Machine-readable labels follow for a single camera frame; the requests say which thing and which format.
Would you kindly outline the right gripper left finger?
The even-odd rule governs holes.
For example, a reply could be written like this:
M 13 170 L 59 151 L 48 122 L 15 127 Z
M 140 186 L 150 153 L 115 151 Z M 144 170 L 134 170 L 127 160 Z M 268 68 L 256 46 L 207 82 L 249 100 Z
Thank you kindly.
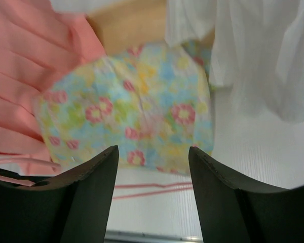
M 103 242 L 119 162 L 117 146 L 54 177 L 0 169 L 0 242 Z

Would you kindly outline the floral pastel skirt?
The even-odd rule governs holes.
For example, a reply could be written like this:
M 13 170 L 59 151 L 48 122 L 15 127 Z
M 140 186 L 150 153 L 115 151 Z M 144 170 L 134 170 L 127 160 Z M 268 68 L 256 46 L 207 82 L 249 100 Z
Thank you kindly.
M 121 167 L 189 174 L 189 149 L 213 149 L 210 54 L 149 43 L 67 74 L 34 102 L 52 161 L 70 168 L 116 145 Z

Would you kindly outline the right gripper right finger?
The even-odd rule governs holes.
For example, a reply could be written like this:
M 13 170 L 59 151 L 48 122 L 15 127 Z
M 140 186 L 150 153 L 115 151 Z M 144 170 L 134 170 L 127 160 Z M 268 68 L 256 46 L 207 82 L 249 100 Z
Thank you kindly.
M 304 185 L 257 181 L 196 147 L 188 160 L 204 242 L 304 242 Z

